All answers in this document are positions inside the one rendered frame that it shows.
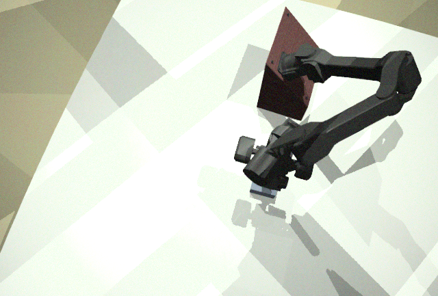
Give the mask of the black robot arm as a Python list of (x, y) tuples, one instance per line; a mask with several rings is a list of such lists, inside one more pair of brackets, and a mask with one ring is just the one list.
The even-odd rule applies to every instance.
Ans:
[(243, 173), (256, 185), (277, 191), (287, 187), (285, 169), (292, 172), (313, 165), (340, 141), (396, 115), (422, 82), (413, 54), (407, 50), (390, 51), (381, 58), (343, 57), (305, 43), (294, 53), (283, 51), (277, 70), (289, 82), (305, 75), (314, 83), (333, 76), (380, 82), (375, 94), (323, 122), (299, 125), (287, 118), (272, 130), (267, 148), (255, 153)]

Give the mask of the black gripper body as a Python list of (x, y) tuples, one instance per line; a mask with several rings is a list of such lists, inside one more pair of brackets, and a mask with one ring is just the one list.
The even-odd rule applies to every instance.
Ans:
[[(262, 147), (262, 146), (256, 146), (255, 149), (254, 148), (255, 141), (256, 139), (254, 138), (241, 136), (237, 143), (237, 148), (234, 155), (235, 161), (248, 164), (252, 154), (255, 155), (255, 153)], [(314, 164), (296, 170), (294, 176), (299, 179), (309, 180), (313, 173), (313, 167)]]

